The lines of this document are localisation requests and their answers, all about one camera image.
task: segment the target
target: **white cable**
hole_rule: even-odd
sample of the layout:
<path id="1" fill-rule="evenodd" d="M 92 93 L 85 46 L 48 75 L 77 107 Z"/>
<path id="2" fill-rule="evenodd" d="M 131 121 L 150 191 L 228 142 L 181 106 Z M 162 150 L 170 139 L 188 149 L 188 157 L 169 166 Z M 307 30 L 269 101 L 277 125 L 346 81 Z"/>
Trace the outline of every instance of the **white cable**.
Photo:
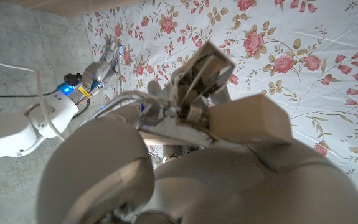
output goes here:
<path id="1" fill-rule="evenodd" d="M 49 118 L 49 114 L 46 110 L 46 104 L 44 103 L 44 98 L 42 94 L 42 82 L 40 80 L 40 74 L 37 70 L 30 69 L 30 68 L 24 68 L 24 67 L 18 67 L 13 65 L 7 65 L 4 63 L 0 63 L 0 66 L 7 67 L 7 68 L 15 68 L 18 70 L 28 71 L 28 72 L 34 72 L 36 74 L 36 83 L 37 83 L 37 95 L 39 97 L 39 103 L 40 103 L 40 109 L 42 110 L 42 114 L 44 116 L 44 119 L 46 120 L 46 123 L 50 126 L 50 128 L 53 130 L 53 132 L 62 140 L 65 141 L 64 136 L 57 130 L 57 128 L 54 126 L 54 124 L 51 122 Z"/>
<path id="2" fill-rule="evenodd" d="M 119 72 L 119 94 L 122 93 L 122 73 L 121 73 L 121 55 L 119 53 L 119 51 L 115 54 L 115 57 L 116 57 L 116 60 L 118 61 L 118 72 Z"/>

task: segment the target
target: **pink rose pattern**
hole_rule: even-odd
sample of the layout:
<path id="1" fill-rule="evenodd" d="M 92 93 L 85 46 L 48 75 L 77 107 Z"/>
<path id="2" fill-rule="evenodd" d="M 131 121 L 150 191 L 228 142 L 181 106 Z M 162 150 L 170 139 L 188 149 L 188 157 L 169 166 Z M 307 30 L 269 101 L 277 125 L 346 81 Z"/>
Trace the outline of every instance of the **pink rose pattern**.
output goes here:
<path id="1" fill-rule="evenodd" d="M 321 19 L 329 12 L 345 21 L 357 17 L 357 11 L 343 11 L 343 3 L 335 1 L 338 4 L 148 1 L 83 18 L 95 60 L 104 52 L 107 37 L 117 36 L 123 44 L 121 81 L 126 91 L 146 92 L 150 80 L 165 86 L 172 71 L 211 41 L 237 64 L 227 82 L 235 98 L 258 92 L 269 95 L 288 112 L 293 129 L 315 141 L 309 146 L 328 159 L 342 160 L 345 172 L 355 167 L 358 175 L 358 149 L 354 149 L 358 148 L 358 36 L 337 29 L 351 30 L 356 23 L 333 27 Z M 339 36 L 355 47 L 326 40 Z M 106 92 L 109 98 L 119 94 L 117 87 Z M 158 147 L 154 152 L 161 156 Z"/>
<path id="2" fill-rule="evenodd" d="M 238 0 L 237 7 L 240 11 L 244 12 L 252 6 L 253 0 Z"/>
<path id="3" fill-rule="evenodd" d="M 315 71 L 319 69 L 321 65 L 321 60 L 314 55 L 309 55 L 305 57 L 304 62 L 306 62 L 306 66 L 310 71 Z"/>
<path id="4" fill-rule="evenodd" d="M 293 58 L 288 55 L 283 55 L 279 57 L 274 62 L 274 70 L 278 73 L 286 73 L 289 69 L 293 67 Z"/>
<path id="5" fill-rule="evenodd" d="M 255 55 L 264 42 L 265 41 L 261 35 L 256 32 L 252 32 L 250 36 L 243 41 L 243 46 L 245 47 L 246 52 Z"/>

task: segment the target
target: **spring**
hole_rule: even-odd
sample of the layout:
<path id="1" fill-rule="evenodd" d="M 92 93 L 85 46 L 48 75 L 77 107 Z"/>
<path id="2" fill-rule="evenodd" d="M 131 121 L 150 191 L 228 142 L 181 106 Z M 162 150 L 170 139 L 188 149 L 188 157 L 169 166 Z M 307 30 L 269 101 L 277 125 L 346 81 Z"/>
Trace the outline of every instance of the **spring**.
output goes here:
<path id="1" fill-rule="evenodd" d="M 202 108 L 191 105 L 186 121 L 191 123 L 198 123 L 201 119 L 202 119 Z"/>

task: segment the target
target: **yellow label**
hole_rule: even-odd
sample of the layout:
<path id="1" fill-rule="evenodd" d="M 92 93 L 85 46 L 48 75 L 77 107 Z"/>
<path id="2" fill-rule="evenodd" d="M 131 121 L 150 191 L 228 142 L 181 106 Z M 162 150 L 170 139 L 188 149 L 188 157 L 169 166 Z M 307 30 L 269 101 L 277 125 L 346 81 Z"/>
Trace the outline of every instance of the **yellow label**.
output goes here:
<path id="1" fill-rule="evenodd" d="M 79 91 L 85 95 L 87 98 L 90 98 L 90 94 L 88 94 L 88 92 L 81 86 L 79 87 Z"/>

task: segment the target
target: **white plastic casing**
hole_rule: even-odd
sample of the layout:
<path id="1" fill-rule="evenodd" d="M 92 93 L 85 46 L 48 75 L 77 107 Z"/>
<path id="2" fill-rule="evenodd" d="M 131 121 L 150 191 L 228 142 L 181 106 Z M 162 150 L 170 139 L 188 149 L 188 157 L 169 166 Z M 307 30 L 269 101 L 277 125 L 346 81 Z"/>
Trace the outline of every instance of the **white plastic casing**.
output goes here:
<path id="1" fill-rule="evenodd" d="M 57 130 L 61 133 L 67 128 L 69 122 L 79 111 L 78 107 L 72 100 L 61 92 L 45 96 L 44 98 L 49 118 Z M 46 123 L 40 106 L 28 112 L 28 118 L 32 125 L 39 130 L 42 136 L 47 138 L 56 137 L 56 133 Z"/>
<path id="2" fill-rule="evenodd" d="M 15 154 L 35 144 L 37 139 L 29 119 L 23 114 L 0 117 L 0 157 Z"/>

